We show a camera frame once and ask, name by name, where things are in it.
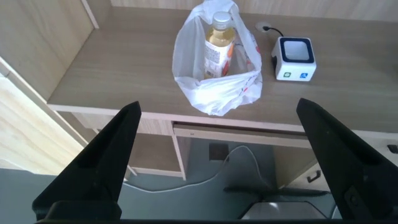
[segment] cable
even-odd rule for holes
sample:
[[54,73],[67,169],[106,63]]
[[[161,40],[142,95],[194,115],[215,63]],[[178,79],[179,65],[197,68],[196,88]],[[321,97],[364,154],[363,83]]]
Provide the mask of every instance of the cable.
[[279,29],[276,29],[276,28],[273,28],[273,27],[267,27],[267,26],[263,26],[262,28],[265,31],[274,30],[274,31],[278,32],[280,34],[280,36],[284,37],[284,34]]
[[265,185],[266,185],[269,189],[271,189],[271,188],[272,188],[271,185],[268,184],[268,182],[266,182],[266,181],[262,178],[262,176],[261,176],[259,164],[258,164],[258,162],[257,162],[257,158],[255,157],[255,155],[253,154],[253,152],[250,150],[250,148],[248,148],[247,146],[238,146],[238,147],[234,148],[234,149],[233,149],[231,152],[229,152],[228,155],[225,157],[224,162],[223,162],[223,164],[221,165],[220,169],[217,171],[217,173],[216,173],[215,175],[213,175],[212,177],[210,177],[209,179],[204,180],[204,181],[201,181],[201,182],[197,182],[197,183],[194,183],[194,184],[187,184],[187,185],[183,185],[183,186],[181,186],[181,187],[176,187],[176,188],[172,188],[172,189],[165,189],[165,190],[146,190],[146,189],[142,189],[142,188],[140,188],[140,187],[136,187],[136,186],[131,185],[131,184],[127,184],[127,183],[123,183],[123,184],[126,185],[126,186],[128,186],[128,187],[131,187],[131,188],[133,188],[133,189],[137,189],[137,190],[140,190],[140,191],[143,191],[143,192],[147,192],[147,193],[164,193],[164,192],[171,192],[171,191],[174,191],[174,190],[184,189],[184,188],[186,188],[186,187],[193,187],[193,186],[198,186],[198,185],[201,185],[201,184],[205,184],[205,183],[207,183],[207,182],[213,180],[214,178],[216,178],[216,177],[218,176],[218,174],[220,174],[220,172],[223,170],[223,167],[224,167],[226,161],[228,160],[229,156],[232,155],[232,153],[235,152],[237,149],[241,149],[241,148],[247,149],[247,150],[250,152],[252,158],[254,159],[254,162],[256,163],[256,168],[257,168],[257,174],[258,174],[258,176],[260,177],[260,179],[262,180],[262,182],[265,183]]
[[333,219],[333,217],[334,217],[335,214],[336,214],[336,210],[337,210],[337,204],[335,205],[335,208],[333,209],[333,212],[331,213],[331,216],[330,216],[329,219]]

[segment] bottle label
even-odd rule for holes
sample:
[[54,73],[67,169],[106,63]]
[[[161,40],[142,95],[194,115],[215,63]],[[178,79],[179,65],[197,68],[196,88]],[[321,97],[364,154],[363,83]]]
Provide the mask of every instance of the bottle label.
[[226,47],[217,47],[206,41],[205,74],[211,78],[226,76],[231,64],[233,49],[233,41]]

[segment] desk leg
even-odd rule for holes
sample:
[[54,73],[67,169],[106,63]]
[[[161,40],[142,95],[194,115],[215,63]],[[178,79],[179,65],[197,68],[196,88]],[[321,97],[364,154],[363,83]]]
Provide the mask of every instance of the desk leg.
[[182,173],[182,179],[187,180],[189,152],[191,148],[191,139],[185,137],[177,137],[172,135],[175,153],[177,154],[178,163]]

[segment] small white device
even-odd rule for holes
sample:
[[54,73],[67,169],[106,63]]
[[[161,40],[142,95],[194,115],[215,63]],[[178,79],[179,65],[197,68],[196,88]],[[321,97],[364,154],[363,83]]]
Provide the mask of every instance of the small white device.
[[279,37],[271,56],[278,80],[308,82],[317,68],[309,38]]

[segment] power outlet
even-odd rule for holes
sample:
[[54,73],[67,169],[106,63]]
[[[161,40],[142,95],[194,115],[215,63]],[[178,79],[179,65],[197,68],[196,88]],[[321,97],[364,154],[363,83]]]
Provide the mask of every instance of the power outlet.
[[224,161],[229,154],[228,144],[210,143],[209,144],[209,161]]

